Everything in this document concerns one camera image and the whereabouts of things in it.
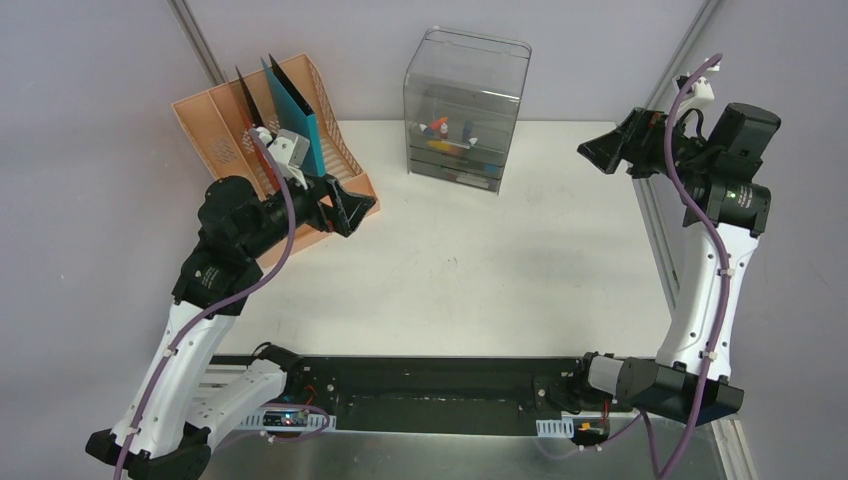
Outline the dark blue small bottle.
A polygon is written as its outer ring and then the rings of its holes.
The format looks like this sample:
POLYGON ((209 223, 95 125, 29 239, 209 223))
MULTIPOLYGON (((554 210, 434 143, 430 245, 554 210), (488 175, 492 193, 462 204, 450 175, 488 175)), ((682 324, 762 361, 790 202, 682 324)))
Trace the dark blue small bottle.
POLYGON ((463 143, 468 143, 471 139, 472 132, 473 132, 473 122, 470 121, 470 120, 467 120, 463 125, 463 129, 462 129, 462 132, 461 132, 461 141, 463 143))

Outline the smoked clear drawer box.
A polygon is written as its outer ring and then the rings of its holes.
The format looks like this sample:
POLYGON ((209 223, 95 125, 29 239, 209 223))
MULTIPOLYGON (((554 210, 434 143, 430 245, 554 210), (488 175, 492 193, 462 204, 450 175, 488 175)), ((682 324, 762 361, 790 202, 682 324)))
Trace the smoked clear drawer box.
POLYGON ((446 172, 467 172, 490 180, 490 192, 501 189, 523 99, 532 48, 523 41, 434 26, 426 31, 403 82, 407 169, 443 181, 446 172), (439 131, 425 137, 420 124, 447 117, 448 138, 439 131), (473 122, 475 146, 461 141, 464 123, 473 122), (462 156, 429 148, 441 140, 464 146, 462 156), (487 174, 482 165, 502 168, 487 174))

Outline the red folder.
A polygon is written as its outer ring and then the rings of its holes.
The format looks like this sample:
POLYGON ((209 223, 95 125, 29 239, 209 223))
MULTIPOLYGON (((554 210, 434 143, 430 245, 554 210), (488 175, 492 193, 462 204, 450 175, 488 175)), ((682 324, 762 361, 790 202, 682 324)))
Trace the red folder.
POLYGON ((260 164, 268 183, 268 187, 265 189, 266 197, 270 198, 280 191, 281 180, 277 170, 277 166, 274 162, 274 158, 268 151, 267 145, 264 142, 267 135, 269 134, 269 131, 264 126, 262 116, 260 114, 258 106, 255 103, 252 93, 244 79, 244 76, 242 75, 239 69, 236 69, 236 73, 238 77, 238 83, 242 90, 245 105, 247 106, 248 111, 248 135, 251 138, 257 162, 260 164))

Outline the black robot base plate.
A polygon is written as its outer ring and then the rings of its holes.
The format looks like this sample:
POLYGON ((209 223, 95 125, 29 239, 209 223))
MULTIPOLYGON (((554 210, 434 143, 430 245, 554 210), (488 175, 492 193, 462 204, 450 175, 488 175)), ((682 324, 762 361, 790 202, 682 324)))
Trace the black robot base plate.
POLYGON ((306 356, 280 398, 308 401, 342 431, 533 436, 539 420, 617 411, 566 389, 575 357, 306 356))

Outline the teal folder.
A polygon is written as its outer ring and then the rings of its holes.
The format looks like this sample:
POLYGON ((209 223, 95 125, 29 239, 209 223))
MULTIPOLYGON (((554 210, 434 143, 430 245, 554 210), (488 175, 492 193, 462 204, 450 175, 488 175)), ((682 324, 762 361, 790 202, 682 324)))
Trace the teal folder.
POLYGON ((324 176, 327 171, 315 111, 272 55, 262 65, 279 125, 310 142, 302 169, 309 175, 324 176))

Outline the red orange small bottle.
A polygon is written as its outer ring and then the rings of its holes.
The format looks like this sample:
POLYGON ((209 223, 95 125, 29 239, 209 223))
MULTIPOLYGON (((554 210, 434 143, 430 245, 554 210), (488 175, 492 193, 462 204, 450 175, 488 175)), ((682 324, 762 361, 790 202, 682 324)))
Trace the red orange small bottle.
POLYGON ((432 122, 432 123, 429 125, 429 129, 430 129, 430 130, 433 130, 433 131, 442 131, 442 130, 446 130, 446 127, 444 127, 444 124, 445 124, 447 121, 448 121, 448 118, 447 118, 447 117, 441 117, 441 118, 439 118, 439 119, 435 120, 434 122, 432 122))

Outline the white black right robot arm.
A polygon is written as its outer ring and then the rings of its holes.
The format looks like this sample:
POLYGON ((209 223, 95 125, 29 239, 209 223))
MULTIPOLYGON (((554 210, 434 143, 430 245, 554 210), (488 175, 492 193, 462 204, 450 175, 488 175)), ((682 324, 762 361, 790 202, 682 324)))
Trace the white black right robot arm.
POLYGON ((772 203, 753 178, 780 125, 768 110, 733 102, 708 137, 690 137, 683 121, 636 108, 611 132, 579 145, 579 154, 606 174, 627 162, 633 178, 681 181, 687 248, 672 322, 655 358, 585 355, 567 384, 573 405, 590 410, 608 396, 699 425, 740 409, 744 393, 730 384, 731 334, 772 203))

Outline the white marker brown cap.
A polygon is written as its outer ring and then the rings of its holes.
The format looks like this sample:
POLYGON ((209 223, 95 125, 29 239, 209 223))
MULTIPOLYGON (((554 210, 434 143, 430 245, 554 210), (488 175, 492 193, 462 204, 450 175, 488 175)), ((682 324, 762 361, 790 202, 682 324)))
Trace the white marker brown cap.
POLYGON ((467 172, 446 172, 445 176, 446 179, 449 181, 462 183, 465 185, 476 186, 484 189, 490 187, 490 180, 488 178, 475 174, 470 174, 467 172))

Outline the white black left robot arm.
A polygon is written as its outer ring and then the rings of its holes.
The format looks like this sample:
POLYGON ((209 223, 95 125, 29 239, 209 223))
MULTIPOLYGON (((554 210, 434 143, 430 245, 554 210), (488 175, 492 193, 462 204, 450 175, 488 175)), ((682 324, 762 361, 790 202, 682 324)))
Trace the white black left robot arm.
POLYGON ((272 278, 260 258, 275 246, 290 255, 305 225, 347 237, 376 205, 376 197, 349 191, 329 174, 282 180, 266 199, 244 177, 214 181, 143 384, 121 420, 90 436, 87 454, 109 465, 117 479, 197 479, 251 413, 273 399, 297 402, 305 378, 291 368, 291 355, 252 361, 205 399, 196 391, 248 297, 272 278))

